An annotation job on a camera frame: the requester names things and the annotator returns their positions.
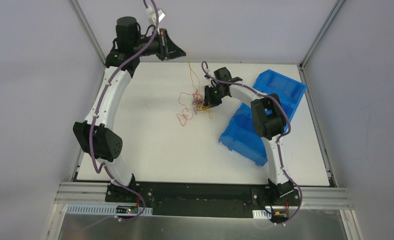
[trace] white tabletop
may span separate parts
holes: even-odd
[[[199,63],[191,64],[200,78],[200,89],[209,84]],[[300,81],[297,66],[272,64],[210,63],[211,71],[227,67],[233,77],[252,86],[257,76],[272,69]],[[241,102],[225,97],[211,108],[213,119],[199,112],[185,126],[176,114],[180,92],[191,93],[187,63],[142,62],[125,90],[117,110],[114,132],[123,139],[122,156],[137,181],[221,184],[266,184],[268,164],[260,167],[218,143]],[[191,96],[181,102],[190,109]],[[284,138],[284,153],[291,177],[303,186],[328,186],[318,141],[303,96],[291,121],[292,131]],[[109,180],[96,174],[88,154],[83,157],[78,180]]]

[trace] purple cable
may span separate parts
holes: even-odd
[[[117,185],[121,186],[122,188],[124,188],[124,189],[128,190],[129,192],[131,192],[131,193],[135,194],[136,196],[138,196],[139,199],[140,199],[141,202],[142,202],[142,210],[141,210],[138,214],[136,214],[135,216],[133,216],[133,217],[131,217],[131,218],[128,218],[128,219],[122,219],[122,221],[127,222],[127,221],[130,221],[130,220],[136,219],[136,218],[139,217],[142,213],[144,213],[144,211],[145,211],[145,200],[144,200],[144,198],[143,198],[139,193],[137,193],[137,192],[135,192],[134,190],[128,188],[127,186],[121,184],[119,181],[117,181],[117,179],[114,179],[114,176],[111,175],[111,173],[110,173],[110,171],[108,170],[107,166],[105,166],[104,169],[105,169],[105,171],[107,172],[107,175],[108,175]]]
[[[206,71],[206,69],[204,68],[204,65],[206,65],[206,69],[209,68],[207,62],[206,62],[206,61],[202,61],[202,62],[201,62],[201,68],[203,69],[203,72],[206,74],[206,76],[208,76],[209,78],[211,78],[211,79],[214,80],[215,82],[220,83],[220,84],[229,84],[229,85],[241,86],[241,87],[243,87],[243,88],[246,88],[246,89],[250,90],[251,92],[253,92],[254,94],[256,94],[256,95],[259,96],[259,97],[269,98],[270,100],[272,100],[272,101],[278,106],[279,110],[280,110],[281,113],[284,115],[285,121],[286,121],[287,124],[288,124],[288,130],[287,130],[287,132],[281,134],[281,135],[276,139],[276,145],[278,146],[278,153],[279,153],[279,162],[280,162],[280,164],[281,164],[281,169],[282,169],[282,171],[284,172],[284,175],[288,178],[288,180],[290,180],[290,182],[292,182],[292,183],[297,187],[298,192],[299,192],[299,194],[300,194],[300,203],[298,204],[297,210],[294,212],[294,214],[293,214],[287,221],[284,222],[284,223],[287,223],[288,221],[290,221],[291,219],[293,219],[294,216],[296,215],[296,213],[300,210],[300,208],[301,208],[301,202],[302,202],[302,196],[303,196],[303,192],[302,192],[302,190],[301,190],[301,187],[300,187],[300,186],[299,186],[299,185],[288,175],[287,171],[284,169],[284,162],[283,162],[283,160],[282,160],[281,146],[280,146],[280,144],[279,144],[279,140],[281,139],[281,137],[286,136],[286,135],[288,135],[288,134],[291,132],[291,124],[290,124],[290,121],[289,121],[289,119],[288,119],[287,114],[284,112],[284,109],[282,109],[281,104],[279,104],[279,102],[278,102],[274,97],[269,96],[269,95],[267,95],[267,94],[261,94],[261,93],[259,93],[257,90],[255,90],[254,88],[252,88],[252,87],[250,87],[250,86],[247,86],[247,85],[245,85],[245,84],[242,84],[242,83],[228,82],[228,81],[221,81],[221,80],[218,80],[218,79],[214,78],[213,76],[211,76],[211,75]]]
[[[137,53],[135,53],[133,56],[131,56],[130,58],[128,58],[126,61],[124,61],[124,62],[113,72],[113,74],[112,74],[112,75],[110,76],[110,78],[108,79],[108,84],[111,83],[111,81],[114,79],[114,76],[116,76],[116,74],[122,69],[122,67],[124,67],[126,64],[128,64],[130,61],[132,61],[132,60],[135,59],[136,57],[139,57],[139,55],[140,55],[143,51],[145,51],[145,50],[148,48],[148,46],[152,43],[152,41],[153,41],[154,38],[156,37],[157,32],[158,32],[157,29],[158,29],[158,25],[159,25],[159,16],[158,16],[158,11],[156,10],[156,9],[157,9],[157,6],[156,6],[154,0],[150,0],[150,1],[151,1],[151,3],[153,4],[153,7],[154,7],[154,9],[155,9],[154,12],[155,12],[155,15],[156,15],[156,26],[154,27],[154,31],[153,31],[153,34],[152,34],[151,37],[150,37],[150,40],[147,42],[147,44],[144,45],[144,47],[143,47],[141,50],[139,50],[139,51],[138,51]],[[100,111],[100,107],[101,107],[101,104],[102,104],[103,99],[104,99],[104,95],[105,95],[105,93],[107,92],[108,87],[109,87],[109,85],[105,85],[105,87],[104,87],[104,89],[103,89],[103,91],[102,91],[102,93],[101,93],[100,99],[98,100],[98,104],[97,104],[97,106],[96,106],[96,108],[95,108],[95,115],[98,115],[98,113],[99,113],[99,111]],[[98,168],[98,167],[97,167],[97,161],[95,160],[94,141],[93,141],[93,136],[92,136],[92,135],[93,135],[93,132],[94,132],[94,127],[95,127],[96,121],[97,121],[97,117],[94,116],[94,117],[92,118],[91,129],[89,130],[89,154],[91,155],[92,164],[94,165],[94,169],[95,169],[95,171],[99,174],[99,173],[101,172],[101,170],[102,170],[104,164],[102,163],[102,164],[100,165],[100,167]]]
[[[158,16],[158,11],[156,10],[156,9],[157,9],[156,3],[154,2],[154,0],[150,0],[150,1],[151,1],[152,5],[153,5],[153,8],[155,9],[154,12],[155,12],[155,15],[156,15],[156,25],[155,25],[155,27],[154,27],[154,31],[153,31],[153,34],[152,34],[151,37],[150,37],[150,40],[147,42],[147,44],[144,45],[144,47],[143,47],[141,50],[139,50],[139,51],[138,51],[137,53],[135,53],[133,56],[131,56],[130,58],[128,58],[126,61],[124,61],[124,62],[113,72],[113,74],[112,74],[112,75],[110,76],[110,78],[108,79],[108,84],[110,84],[111,81],[113,81],[114,76],[116,76],[116,74],[122,69],[122,67],[124,67],[124,65],[128,64],[130,61],[132,61],[132,60],[135,59],[136,57],[139,57],[139,55],[140,55],[143,51],[145,51],[145,50],[148,48],[148,46],[153,42],[154,38],[156,37],[157,32],[158,32],[157,29],[158,29],[158,25],[159,25],[159,16]],[[145,5],[146,8],[148,7],[148,5],[147,5],[147,3],[145,2],[145,0],[144,0],[144,5]],[[99,113],[99,111],[100,111],[100,107],[101,107],[101,104],[102,104],[103,99],[104,99],[104,95],[105,95],[105,93],[107,92],[108,87],[109,87],[109,85],[105,85],[105,86],[104,86],[104,89],[103,89],[103,91],[102,91],[102,93],[101,93],[100,99],[98,100],[98,104],[97,104],[97,106],[95,107],[95,115],[98,115],[98,113]],[[140,215],[144,212],[144,210],[145,210],[145,200],[144,200],[144,199],[142,198],[142,196],[139,195],[137,192],[133,191],[132,189],[128,188],[127,186],[123,185],[123,184],[120,183],[118,180],[116,180],[116,179],[113,177],[113,175],[111,175],[111,173],[109,172],[107,166],[105,166],[105,163],[102,163],[102,164],[100,165],[99,168],[97,167],[97,161],[95,160],[95,153],[94,153],[94,141],[93,141],[93,132],[94,132],[94,127],[95,127],[96,121],[97,121],[97,117],[94,116],[94,117],[92,118],[91,129],[89,130],[89,155],[91,155],[92,164],[94,165],[94,169],[95,169],[95,171],[96,171],[98,174],[101,173],[102,168],[104,168],[105,171],[107,172],[108,176],[109,176],[116,184],[118,184],[118,185],[121,186],[122,188],[126,189],[127,191],[129,191],[129,192],[131,192],[131,193],[133,193],[133,194],[135,194],[136,196],[139,197],[139,199],[140,199],[141,202],[142,202],[143,209],[142,209],[138,214],[136,214],[135,216],[133,216],[132,218],[123,219],[123,221],[130,221],[130,220],[135,219],[136,217],[140,216]],[[93,223],[93,224],[91,224],[91,225],[89,225],[89,226],[87,226],[87,227],[85,227],[85,228],[82,228],[82,229],[72,229],[72,231],[74,231],[74,232],[79,232],[79,231],[88,229],[88,228],[90,228],[90,227],[92,227],[92,226],[94,226],[94,225],[96,225],[96,224],[98,224],[98,223],[100,223],[100,222],[102,222],[102,221],[104,221],[104,220],[110,218],[110,217],[111,217],[111,216],[108,216],[108,217],[105,217],[105,218],[103,218],[103,219],[100,219],[99,221],[97,221],[97,222],[95,222],[95,223]]]
[[[64,228],[67,229],[67,231],[69,231],[69,232],[81,232],[81,231],[83,231],[83,230],[86,230],[86,229],[88,229],[88,228],[91,228],[91,227],[93,227],[93,226],[99,224],[100,222],[103,222],[103,221],[105,221],[105,220],[107,220],[107,219],[110,219],[110,218],[114,218],[114,217],[113,217],[113,216],[106,216],[106,217],[103,217],[102,219],[100,219],[100,220],[94,222],[93,224],[90,224],[90,225],[88,225],[88,226],[86,226],[86,227],[84,227],[84,228],[80,228],[80,229],[71,229],[71,228],[68,227],[68,224],[66,224],[66,225],[63,224],[63,226],[64,226]]]
[[[117,181],[116,179],[114,179],[114,176],[111,175],[111,173],[110,173],[110,171],[108,170],[107,166],[105,166],[104,169],[105,169],[105,171],[107,172],[107,175],[108,175],[112,180],[114,180],[115,183],[117,183],[117,184],[118,184],[119,186],[121,186],[122,188],[124,188],[124,189],[130,191],[131,193],[135,194],[136,196],[138,196],[139,199],[140,199],[141,202],[142,202],[142,210],[141,210],[138,214],[136,214],[135,216],[133,216],[133,217],[131,217],[131,218],[127,218],[127,219],[119,218],[119,219],[120,219],[121,221],[123,221],[123,222],[127,222],[127,221],[131,221],[131,220],[134,220],[134,219],[136,219],[137,217],[139,217],[139,216],[144,212],[144,210],[145,210],[145,207],[146,207],[146,206],[145,206],[145,200],[142,198],[142,196],[141,196],[140,194],[138,194],[138,193],[135,192],[134,190],[128,188],[127,186],[121,184],[121,183],[120,183],[119,181]],[[91,227],[93,227],[93,226],[95,226],[95,225],[101,223],[102,221],[105,221],[105,220],[107,220],[107,219],[109,219],[109,218],[112,218],[112,217],[113,217],[113,216],[106,216],[106,217],[104,217],[104,218],[102,218],[102,219],[100,219],[100,220],[94,222],[93,224],[90,224],[90,225],[88,225],[88,226],[86,226],[86,227],[84,227],[84,228],[80,228],[80,229],[71,229],[71,228],[68,227],[68,224],[64,225],[64,227],[65,227],[65,228],[67,229],[67,231],[69,231],[69,232],[80,232],[80,231],[86,230],[86,229],[88,229],[88,228],[91,228]]]

